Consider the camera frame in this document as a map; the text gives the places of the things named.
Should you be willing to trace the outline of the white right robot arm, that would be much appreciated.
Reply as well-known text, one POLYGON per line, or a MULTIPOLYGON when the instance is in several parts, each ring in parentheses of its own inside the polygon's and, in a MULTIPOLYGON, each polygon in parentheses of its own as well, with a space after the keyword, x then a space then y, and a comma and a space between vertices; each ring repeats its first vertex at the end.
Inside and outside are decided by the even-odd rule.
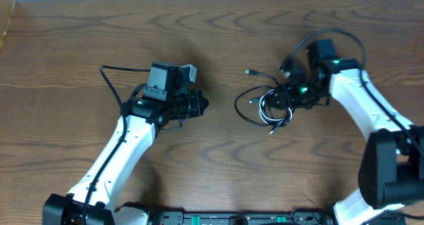
POLYGON ((323 96, 338 101, 359 127, 366 147, 358 187, 333 205, 322 224, 394 223, 407 216, 400 208, 423 200, 423 127, 399 114, 370 82, 354 58, 310 60, 312 75, 286 60, 281 71, 290 82, 272 96, 273 107, 313 106, 323 96))

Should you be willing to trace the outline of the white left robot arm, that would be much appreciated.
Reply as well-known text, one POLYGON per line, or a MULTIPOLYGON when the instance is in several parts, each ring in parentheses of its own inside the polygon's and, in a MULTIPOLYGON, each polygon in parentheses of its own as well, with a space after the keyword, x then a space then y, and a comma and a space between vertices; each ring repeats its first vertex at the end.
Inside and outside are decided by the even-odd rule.
POLYGON ((148 224, 147 211, 116 209, 121 192, 143 153, 171 120, 203 114, 209 101, 201 90, 177 95, 145 87, 123 103, 122 116, 89 171, 65 196, 51 194, 42 209, 43 224, 148 224))

